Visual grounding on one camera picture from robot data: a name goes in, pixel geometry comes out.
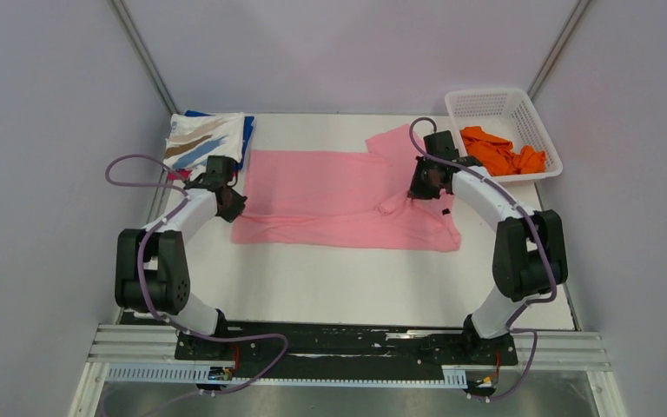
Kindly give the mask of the pink t-shirt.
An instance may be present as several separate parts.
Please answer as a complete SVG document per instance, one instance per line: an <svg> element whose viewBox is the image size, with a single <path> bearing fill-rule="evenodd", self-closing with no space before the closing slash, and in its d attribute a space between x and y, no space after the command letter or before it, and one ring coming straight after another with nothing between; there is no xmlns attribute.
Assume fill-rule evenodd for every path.
<svg viewBox="0 0 667 417"><path fill-rule="evenodd" d="M364 152L252 151L243 189L248 201L231 241L459 250L461 234L448 212L453 196L407 194L422 142L402 125L367 139Z"/></svg>

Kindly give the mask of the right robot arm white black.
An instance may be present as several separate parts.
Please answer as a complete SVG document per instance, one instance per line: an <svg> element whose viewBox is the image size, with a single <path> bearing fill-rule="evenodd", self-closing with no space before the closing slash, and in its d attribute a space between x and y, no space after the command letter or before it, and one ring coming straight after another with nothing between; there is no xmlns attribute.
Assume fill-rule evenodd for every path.
<svg viewBox="0 0 667 417"><path fill-rule="evenodd" d="M463 355L483 362L504 344L514 322L534 304L554 301L568 277L563 223L553 210L520 202L498 184L473 156L461 156L448 131L436 131L419 144L408 195L435 200L444 194L466 202L495 234L492 255L494 286L479 308L464 321Z"/></svg>

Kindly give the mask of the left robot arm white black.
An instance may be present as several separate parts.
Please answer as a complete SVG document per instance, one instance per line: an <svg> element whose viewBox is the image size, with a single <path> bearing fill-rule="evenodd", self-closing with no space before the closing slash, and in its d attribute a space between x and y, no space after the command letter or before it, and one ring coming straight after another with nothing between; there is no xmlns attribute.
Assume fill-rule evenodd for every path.
<svg viewBox="0 0 667 417"><path fill-rule="evenodd" d="M173 182L179 173L166 164L161 167L168 178L158 188L179 192L181 200L152 222L119 234L115 301L197 339L207 357L220 359L241 338L229 334L221 310L193 293L185 245L207 222L231 223L242 214L247 198L234 190L236 162L228 156L210 156L203 171L181 186Z"/></svg>

